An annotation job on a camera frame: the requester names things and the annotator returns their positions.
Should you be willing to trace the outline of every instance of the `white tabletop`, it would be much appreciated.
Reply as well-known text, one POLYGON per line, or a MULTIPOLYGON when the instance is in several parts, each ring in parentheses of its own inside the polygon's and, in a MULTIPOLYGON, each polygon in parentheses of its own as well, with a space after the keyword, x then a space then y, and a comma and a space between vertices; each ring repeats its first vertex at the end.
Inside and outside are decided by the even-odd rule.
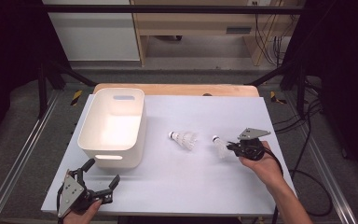
MULTIPOLYGON (((56 213, 57 190, 66 170, 75 170, 89 159, 77 145, 77 138, 92 98, 90 95, 42 205, 44 212, 56 213)), ((272 215, 275 202, 264 184, 233 153, 219 159, 212 142, 213 135, 238 142, 237 136, 246 128, 271 132, 260 140, 268 141, 282 164, 286 182, 294 188, 263 98, 146 95, 145 109, 147 128, 141 163, 133 169, 94 165, 84 174, 86 186, 94 191, 107 189, 115 175, 121 177, 113 202, 101 206, 101 214, 272 215), (171 131, 197 133, 195 148, 181 148, 168 137, 171 131)))

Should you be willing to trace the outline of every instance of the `black metal frame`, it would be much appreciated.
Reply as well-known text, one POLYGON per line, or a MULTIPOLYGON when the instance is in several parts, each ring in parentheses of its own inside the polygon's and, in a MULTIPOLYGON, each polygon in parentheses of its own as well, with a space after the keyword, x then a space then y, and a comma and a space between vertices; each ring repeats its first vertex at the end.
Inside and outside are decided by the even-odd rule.
MULTIPOLYGON (((325 10, 323 8, 307 8, 307 7, 226 7, 226 6, 161 6, 161 5, 137 5, 137 6, 128 6, 128 5, 19 5, 18 11, 21 13, 189 13, 189 14, 277 14, 277 15, 318 15, 324 14, 325 10)), ((315 27, 312 28, 312 31, 316 28, 316 26, 320 24, 320 21, 317 21, 315 27)), ((305 42, 310 40, 312 36, 312 32, 310 32, 309 36, 305 39, 305 42)), ((301 48, 296 52, 295 56, 301 57, 301 50, 306 50, 306 44, 303 43, 301 48)), ((56 69, 80 80, 81 82, 89 85, 95 86, 97 83, 82 77, 78 73, 74 72, 71 68, 66 68, 57 63, 47 62, 48 65, 55 67, 56 69)), ((244 84, 244 85, 253 85, 259 86, 263 84, 265 81, 276 77, 277 75, 282 75, 293 68, 298 68, 301 64, 301 59, 294 58, 293 60, 286 62, 283 61, 281 67, 267 73, 263 77, 255 80, 254 82, 244 84)), ((39 76, 40 91, 46 91, 46 88, 43 83, 43 76, 49 77, 49 74, 44 72, 45 68, 41 68, 41 74, 39 76)), ((304 72, 300 71, 299 77, 304 76, 304 72)), ((298 88, 298 96, 303 96, 304 93, 301 92, 304 90, 304 78, 299 78, 301 80, 297 81, 297 84, 300 86, 298 88)), ((57 80, 56 85, 60 86, 60 89, 63 88, 62 82, 63 80, 57 80)), ((290 82, 287 86, 293 86, 293 81, 290 82)), ((46 99, 42 99, 46 97, 45 93, 39 93, 41 104, 46 103, 46 99)), ((304 99, 297 100, 297 109, 301 117, 303 117, 303 106, 304 99)), ((43 115, 44 110, 46 110, 46 106, 40 106, 41 112, 39 116, 43 115)))

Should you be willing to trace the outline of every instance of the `human hand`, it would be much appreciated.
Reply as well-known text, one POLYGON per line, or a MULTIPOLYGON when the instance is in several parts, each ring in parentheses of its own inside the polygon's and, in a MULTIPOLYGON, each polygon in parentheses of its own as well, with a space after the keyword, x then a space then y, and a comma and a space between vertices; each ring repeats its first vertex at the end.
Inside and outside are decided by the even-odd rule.
MULTIPOLYGON (((262 141, 261 143, 269 149, 268 142, 262 141)), ((269 154, 265 153, 260 161, 251 161, 244 157, 239 157, 239 159, 244 166, 252 169, 267 187, 274 187, 285 182, 278 163, 269 154)))
POLYGON ((97 214, 98 209, 100 209, 101 203, 101 200, 93 203, 83 214, 71 211, 63 220, 63 224, 89 224, 95 214, 97 214))

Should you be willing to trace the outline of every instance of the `shuttlecock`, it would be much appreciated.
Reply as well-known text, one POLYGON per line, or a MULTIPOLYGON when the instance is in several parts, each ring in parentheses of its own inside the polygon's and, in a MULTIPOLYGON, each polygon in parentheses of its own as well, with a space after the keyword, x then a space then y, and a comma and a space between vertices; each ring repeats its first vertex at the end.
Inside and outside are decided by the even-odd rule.
POLYGON ((192 132, 184 132, 184 133, 177 133, 177 132, 170 132, 169 137, 177 142, 179 146, 185 147, 189 150, 194 148, 194 145, 197 141, 197 135, 192 132))
POLYGON ((212 141, 217 149, 217 155, 219 156, 220 159, 225 158, 230 153, 230 150, 228 150, 227 148, 228 142, 222 140, 217 135, 213 136, 212 141))

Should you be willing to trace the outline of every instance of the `gray floor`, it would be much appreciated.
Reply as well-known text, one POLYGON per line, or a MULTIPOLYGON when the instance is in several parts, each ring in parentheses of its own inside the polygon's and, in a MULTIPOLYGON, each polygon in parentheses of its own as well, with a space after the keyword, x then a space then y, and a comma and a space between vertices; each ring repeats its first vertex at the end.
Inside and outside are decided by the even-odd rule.
MULTIPOLYGON (((241 40, 235 37, 187 37, 181 42, 171 37, 157 36, 151 39, 145 67, 130 63, 77 64, 77 71, 97 82, 129 83, 215 83, 241 85, 263 76, 273 66, 263 63, 253 67, 249 54, 244 50, 241 40)), ((14 180, 16 185, 3 202, 0 219, 26 218, 54 220, 52 214, 40 211, 46 197, 46 189, 51 183, 61 158, 71 139, 77 120, 92 88, 77 83, 64 76, 68 84, 64 91, 58 91, 59 98, 48 123, 33 148, 33 152, 22 167, 21 175, 14 180), (70 105, 75 91, 82 90, 77 105, 70 105)), ((290 101, 295 91, 281 91, 277 85, 280 77, 275 77, 265 85, 259 86, 259 92, 265 98, 268 112, 273 123, 291 118, 295 112, 290 104, 271 102, 270 93, 274 91, 280 100, 290 101)), ((317 78, 310 80, 318 85, 317 78)), ((49 94, 57 91, 49 89, 49 94)), ((312 102, 317 97, 307 91, 306 100, 312 102)), ((15 163, 21 148, 36 123, 38 98, 36 82, 30 82, 11 94, 11 108, 0 127, 0 187, 15 163)), ((276 130, 287 126, 291 121, 277 125, 276 130)), ((324 159, 345 196, 358 223, 358 164, 356 161, 341 156, 340 144, 336 140, 329 123, 321 113, 311 117, 312 137, 322 151, 324 159)), ((289 169, 298 159, 304 144, 301 127, 290 132, 278 134, 283 156, 289 169)), ((299 169, 322 181, 314 158, 307 147, 299 169)), ((312 213, 323 213, 328 207, 328 200, 322 188, 315 181, 303 175, 296 175, 295 186, 300 201, 312 213)), ((339 206, 323 217, 311 216, 315 223, 345 223, 341 221, 339 206)), ((115 217, 96 217, 96 220, 117 220, 115 217)), ((243 223, 251 223, 246 218, 243 223)))

